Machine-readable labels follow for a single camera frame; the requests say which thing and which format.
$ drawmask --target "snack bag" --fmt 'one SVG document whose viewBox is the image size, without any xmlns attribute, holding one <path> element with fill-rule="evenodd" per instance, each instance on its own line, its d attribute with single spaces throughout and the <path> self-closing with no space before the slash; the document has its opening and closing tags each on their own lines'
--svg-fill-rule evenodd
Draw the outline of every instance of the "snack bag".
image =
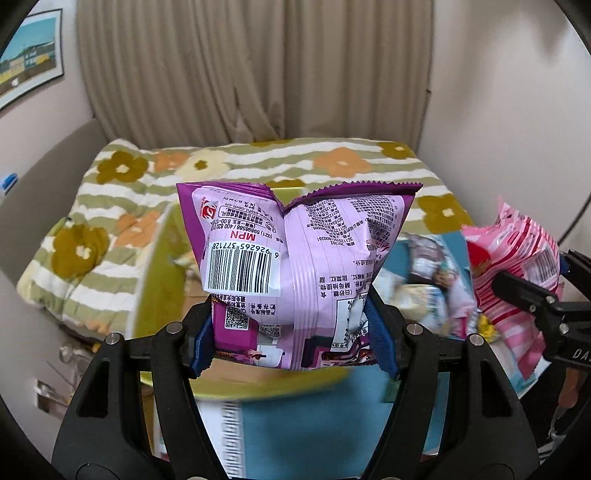
<svg viewBox="0 0 591 480">
<path fill-rule="evenodd" d="M 492 280 L 507 270 L 560 296 L 558 245 L 540 225 L 506 203 L 494 225 L 463 226 L 462 234 L 468 245 L 478 306 L 515 355 L 523 377 L 529 378 L 544 351 L 544 338 L 531 313 L 494 296 Z"/>
<path fill-rule="evenodd" d="M 446 257 L 443 247 L 434 239 L 408 234 L 410 251 L 409 283 L 432 284 L 447 291 L 457 278 L 457 271 Z"/>
<path fill-rule="evenodd" d="M 418 322 L 437 335 L 449 335 L 447 304 L 443 292 L 433 285 L 401 285 L 392 301 L 406 320 Z"/>
<path fill-rule="evenodd" d="M 365 299 L 420 184 L 340 184 L 287 207 L 261 184 L 177 187 L 219 357 L 291 370 L 375 362 Z"/>
</svg>

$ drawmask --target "picture frame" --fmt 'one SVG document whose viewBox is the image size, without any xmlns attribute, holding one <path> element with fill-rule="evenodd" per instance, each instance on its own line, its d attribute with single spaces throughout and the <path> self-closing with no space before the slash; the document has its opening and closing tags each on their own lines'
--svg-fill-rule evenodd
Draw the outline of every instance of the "picture frame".
<svg viewBox="0 0 591 480">
<path fill-rule="evenodd" d="M 0 57 L 0 112 L 41 85 L 64 75 L 62 9 L 29 15 Z"/>
</svg>

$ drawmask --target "cable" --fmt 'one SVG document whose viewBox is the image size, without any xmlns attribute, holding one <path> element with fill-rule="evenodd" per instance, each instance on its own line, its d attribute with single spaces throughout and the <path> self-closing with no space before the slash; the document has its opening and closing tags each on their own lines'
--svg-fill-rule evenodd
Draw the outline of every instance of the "cable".
<svg viewBox="0 0 591 480">
<path fill-rule="evenodd" d="M 589 204 L 591 204 L 591 192 L 589 192 L 589 196 L 587 197 L 587 200 L 585 200 L 585 203 L 583 204 L 583 206 L 581 207 L 581 209 L 577 213 L 577 216 L 570 223 L 569 227 L 564 231 L 564 233 L 562 234 L 562 236 L 558 240 L 558 246 L 562 245 L 562 243 L 568 238 L 570 233 L 573 231 L 574 227 L 577 226 L 577 224 L 579 223 L 579 220 L 581 220 L 581 218 L 583 217 L 583 215 L 587 211 L 587 208 L 589 208 Z"/>
</svg>

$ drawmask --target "curtain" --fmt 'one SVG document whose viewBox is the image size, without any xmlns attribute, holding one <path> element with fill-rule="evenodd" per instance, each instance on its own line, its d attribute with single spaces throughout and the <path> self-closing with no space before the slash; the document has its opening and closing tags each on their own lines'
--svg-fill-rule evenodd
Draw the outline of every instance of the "curtain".
<svg viewBox="0 0 591 480">
<path fill-rule="evenodd" d="M 433 0 L 78 0 L 82 72 L 111 139 L 294 137 L 416 147 Z"/>
</svg>

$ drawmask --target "pink snack bag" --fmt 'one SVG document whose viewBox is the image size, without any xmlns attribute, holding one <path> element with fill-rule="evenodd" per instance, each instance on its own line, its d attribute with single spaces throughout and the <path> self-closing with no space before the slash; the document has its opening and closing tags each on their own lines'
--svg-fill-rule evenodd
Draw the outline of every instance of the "pink snack bag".
<svg viewBox="0 0 591 480">
<path fill-rule="evenodd" d="M 462 234 L 468 246 L 478 306 L 499 331 L 527 379 L 542 357 L 544 338 L 531 313 L 493 294 L 492 280 L 495 274 L 507 270 L 561 296 L 558 245 L 539 224 L 506 203 L 499 205 L 494 225 L 465 225 Z"/>
</svg>

